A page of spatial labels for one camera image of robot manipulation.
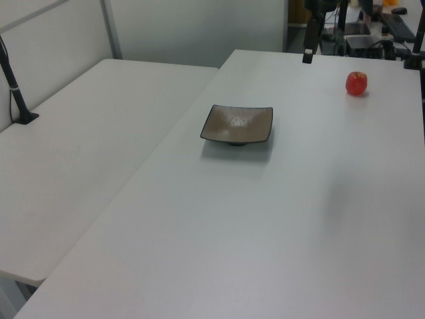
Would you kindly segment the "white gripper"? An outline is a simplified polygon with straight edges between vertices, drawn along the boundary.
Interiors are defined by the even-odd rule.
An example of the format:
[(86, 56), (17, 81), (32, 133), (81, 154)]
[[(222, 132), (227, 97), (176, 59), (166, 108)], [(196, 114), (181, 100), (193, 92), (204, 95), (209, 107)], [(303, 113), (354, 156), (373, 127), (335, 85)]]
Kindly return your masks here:
[(322, 25), (318, 19), (310, 19), (307, 22), (304, 37), (304, 53), (302, 63), (311, 64), (313, 60), (313, 51), (317, 50), (319, 38), (321, 36)]

